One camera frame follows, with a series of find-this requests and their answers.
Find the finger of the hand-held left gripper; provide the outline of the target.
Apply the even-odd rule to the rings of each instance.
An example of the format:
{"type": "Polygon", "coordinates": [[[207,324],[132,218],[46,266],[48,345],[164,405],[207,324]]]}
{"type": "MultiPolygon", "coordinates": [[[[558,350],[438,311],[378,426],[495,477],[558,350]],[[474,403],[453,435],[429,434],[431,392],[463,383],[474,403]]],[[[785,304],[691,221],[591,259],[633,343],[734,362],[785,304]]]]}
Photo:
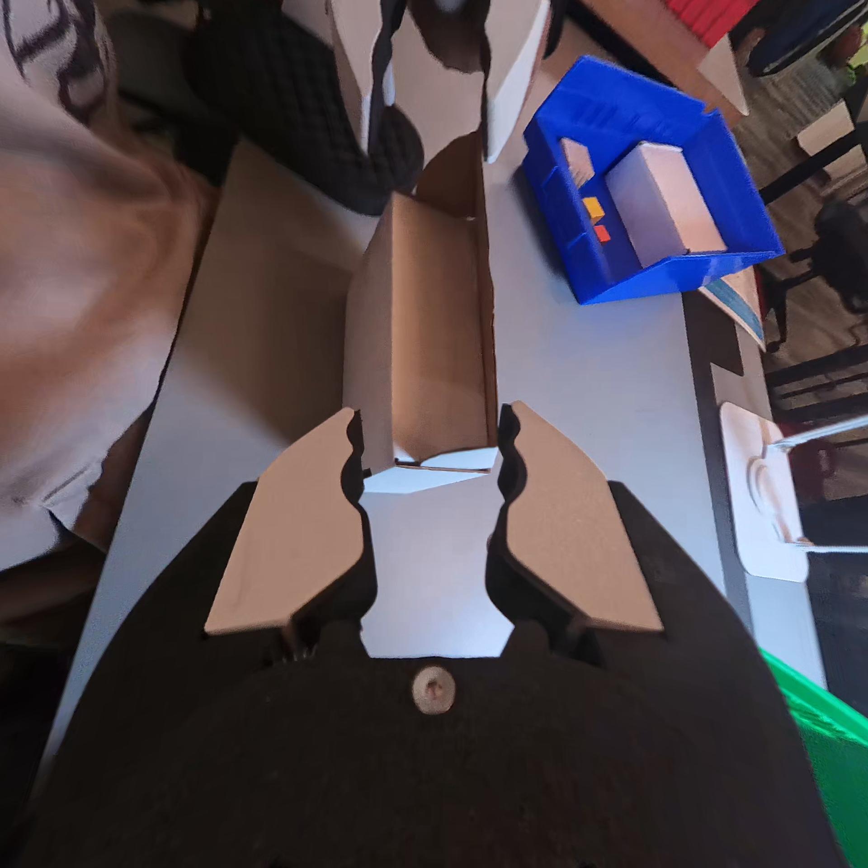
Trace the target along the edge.
{"type": "Polygon", "coordinates": [[[332,50],[340,92],[363,153],[377,144],[385,110],[396,100],[392,40],[406,1],[331,1],[332,50]]]}
{"type": "Polygon", "coordinates": [[[487,163],[500,156],[523,110],[541,61],[549,1],[491,1],[483,26],[481,132],[487,163]]]}

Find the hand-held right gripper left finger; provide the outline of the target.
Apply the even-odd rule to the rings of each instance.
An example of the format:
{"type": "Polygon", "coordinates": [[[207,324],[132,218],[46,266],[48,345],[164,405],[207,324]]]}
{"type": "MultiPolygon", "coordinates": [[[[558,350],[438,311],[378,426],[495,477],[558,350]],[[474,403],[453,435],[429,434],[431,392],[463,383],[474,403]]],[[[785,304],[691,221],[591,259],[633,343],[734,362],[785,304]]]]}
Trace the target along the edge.
{"type": "Polygon", "coordinates": [[[363,495],[361,414],[342,408],[284,450],[255,485],[212,601],[209,636],[276,629],[294,655],[357,632],[377,597],[363,495]]]}

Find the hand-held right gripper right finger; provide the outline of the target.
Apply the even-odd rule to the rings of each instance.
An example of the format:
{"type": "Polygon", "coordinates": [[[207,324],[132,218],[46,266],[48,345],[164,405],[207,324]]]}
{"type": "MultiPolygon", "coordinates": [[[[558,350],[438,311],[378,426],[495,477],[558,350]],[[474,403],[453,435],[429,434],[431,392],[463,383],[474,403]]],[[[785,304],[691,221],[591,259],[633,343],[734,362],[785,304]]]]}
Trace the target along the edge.
{"type": "Polygon", "coordinates": [[[536,623],[550,645],[588,629],[664,630],[609,482],[595,462],[526,403],[503,405],[485,588],[514,626],[536,623]]]}

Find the cardboard box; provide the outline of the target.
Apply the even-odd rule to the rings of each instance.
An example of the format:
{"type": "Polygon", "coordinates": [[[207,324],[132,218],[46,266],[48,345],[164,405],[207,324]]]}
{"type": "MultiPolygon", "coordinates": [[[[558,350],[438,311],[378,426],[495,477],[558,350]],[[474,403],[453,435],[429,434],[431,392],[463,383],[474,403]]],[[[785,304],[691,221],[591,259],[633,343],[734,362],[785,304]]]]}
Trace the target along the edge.
{"type": "Polygon", "coordinates": [[[483,137],[455,139],[394,193],[351,281],[344,404],[364,490],[410,494],[489,474],[497,449],[494,288],[483,137]]]}

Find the person's left forearm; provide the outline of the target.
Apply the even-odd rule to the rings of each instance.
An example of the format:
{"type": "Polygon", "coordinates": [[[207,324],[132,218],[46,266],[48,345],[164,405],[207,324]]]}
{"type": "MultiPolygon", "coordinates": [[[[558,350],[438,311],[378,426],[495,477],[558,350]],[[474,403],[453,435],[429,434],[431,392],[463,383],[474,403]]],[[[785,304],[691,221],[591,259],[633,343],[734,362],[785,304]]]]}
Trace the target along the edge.
{"type": "Polygon", "coordinates": [[[2,423],[113,440],[156,394],[212,190],[157,155],[117,181],[2,171],[2,423]]]}

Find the black quilted cushion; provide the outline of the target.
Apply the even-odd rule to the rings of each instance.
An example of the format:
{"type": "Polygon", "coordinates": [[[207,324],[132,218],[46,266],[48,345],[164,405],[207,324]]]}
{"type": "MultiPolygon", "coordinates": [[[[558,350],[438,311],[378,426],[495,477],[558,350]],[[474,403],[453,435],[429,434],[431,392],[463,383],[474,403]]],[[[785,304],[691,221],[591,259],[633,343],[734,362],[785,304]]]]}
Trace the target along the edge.
{"type": "Polygon", "coordinates": [[[331,48],[278,2],[199,2],[184,54],[193,92],[238,133],[331,200],[379,216],[425,165],[416,128],[387,107],[363,153],[331,48]]]}

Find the blue plastic bin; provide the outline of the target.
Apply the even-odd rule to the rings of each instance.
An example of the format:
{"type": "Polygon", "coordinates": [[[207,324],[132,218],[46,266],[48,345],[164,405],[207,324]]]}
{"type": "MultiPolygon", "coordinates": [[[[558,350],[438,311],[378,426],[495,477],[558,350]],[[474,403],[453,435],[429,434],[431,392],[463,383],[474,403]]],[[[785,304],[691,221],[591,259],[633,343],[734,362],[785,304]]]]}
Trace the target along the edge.
{"type": "Polygon", "coordinates": [[[718,110],[642,75],[581,57],[524,131],[523,169],[576,301],[585,306],[691,292],[784,253],[745,158],[718,110]],[[578,189],[561,150],[566,137],[587,146],[596,175],[578,189]],[[604,180],[641,142],[681,148],[727,246],[643,268],[604,180]],[[596,197],[611,235],[601,244],[582,204],[596,197]]]}

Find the white desk stand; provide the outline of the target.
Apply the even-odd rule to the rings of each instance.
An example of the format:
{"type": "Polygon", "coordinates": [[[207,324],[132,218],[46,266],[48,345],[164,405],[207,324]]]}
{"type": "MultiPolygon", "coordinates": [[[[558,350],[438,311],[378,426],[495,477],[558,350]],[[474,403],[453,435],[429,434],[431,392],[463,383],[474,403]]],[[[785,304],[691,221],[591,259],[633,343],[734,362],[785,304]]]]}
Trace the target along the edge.
{"type": "Polygon", "coordinates": [[[751,576],[805,582],[808,555],[864,556],[865,545],[824,546],[804,536],[789,454],[866,427],[866,414],[784,435],[776,423],[724,402],[722,444],[739,559],[751,576]]]}

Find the red ribbed item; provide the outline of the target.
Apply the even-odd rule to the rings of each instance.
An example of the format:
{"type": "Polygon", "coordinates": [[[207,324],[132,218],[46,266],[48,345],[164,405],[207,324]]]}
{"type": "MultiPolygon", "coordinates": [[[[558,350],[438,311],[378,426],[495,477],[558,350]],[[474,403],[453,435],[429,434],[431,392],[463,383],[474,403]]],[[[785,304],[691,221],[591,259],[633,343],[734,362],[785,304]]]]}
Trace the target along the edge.
{"type": "Polygon", "coordinates": [[[712,49],[759,1],[663,1],[663,3],[704,46],[712,49]]]}

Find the person's white printed shirt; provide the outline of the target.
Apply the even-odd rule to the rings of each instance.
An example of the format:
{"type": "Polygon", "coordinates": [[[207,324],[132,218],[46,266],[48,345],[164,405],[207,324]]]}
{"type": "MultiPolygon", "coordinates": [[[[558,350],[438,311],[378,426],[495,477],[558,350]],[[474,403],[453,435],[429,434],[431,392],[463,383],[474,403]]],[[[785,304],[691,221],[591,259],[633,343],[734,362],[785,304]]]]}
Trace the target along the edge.
{"type": "MultiPolygon", "coordinates": [[[[177,162],[123,118],[114,51],[95,2],[2,2],[1,38],[2,305],[2,171],[10,160],[114,181],[134,172],[133,160],[177,162]]],[[[110,441],[82,439],[100,431],[29,430],[2,423],[1,409],[3,570],[47,554],[64,530],[81,528],[90,489],[130,427],[110,441]]]]}

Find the blue printed paper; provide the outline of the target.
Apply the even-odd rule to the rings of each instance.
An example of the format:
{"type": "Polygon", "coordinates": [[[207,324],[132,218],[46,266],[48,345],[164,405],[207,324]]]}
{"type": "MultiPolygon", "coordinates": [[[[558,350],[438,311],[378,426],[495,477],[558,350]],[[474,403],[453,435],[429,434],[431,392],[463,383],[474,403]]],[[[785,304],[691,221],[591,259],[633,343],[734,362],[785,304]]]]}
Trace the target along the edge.
{"type": "Polygon", "coordinates": [[[765,353],[765,329],[754,267],[717,278],[698,292],[726,313],[765,353]]]}

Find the green plastic bin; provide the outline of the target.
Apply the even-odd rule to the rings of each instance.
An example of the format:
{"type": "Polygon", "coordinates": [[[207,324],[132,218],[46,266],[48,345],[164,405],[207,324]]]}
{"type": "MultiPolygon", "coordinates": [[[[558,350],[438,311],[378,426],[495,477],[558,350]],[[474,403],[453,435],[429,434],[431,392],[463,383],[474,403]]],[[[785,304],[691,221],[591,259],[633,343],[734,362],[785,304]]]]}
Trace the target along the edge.
{"type": "Polygon", "coordinates": [[[794,718],[830,824],[853,867],[867,865],[867,720],[762,651],[794,718]]]}

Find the black office chair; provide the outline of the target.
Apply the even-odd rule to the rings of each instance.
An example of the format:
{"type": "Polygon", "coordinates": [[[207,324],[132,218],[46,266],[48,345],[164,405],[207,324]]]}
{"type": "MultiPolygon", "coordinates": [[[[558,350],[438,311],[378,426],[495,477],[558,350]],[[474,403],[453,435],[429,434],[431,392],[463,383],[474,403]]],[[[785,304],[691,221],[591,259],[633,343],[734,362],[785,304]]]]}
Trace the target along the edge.
{"type": "Polygon", "coordinates": [[[796,276],[777,278],[764,266],[758,269],[761,301],[774,315],[778,339],[766,344],[767,353],[776,353],[787,341],[788,293],[820,278],[839,297],[852,315],[867,313],[867,225],[859,210],[845,201],[828,201],[815,221],[816,241],[788,256],[791,263],[806,262],[807,269],[796,276]]]}

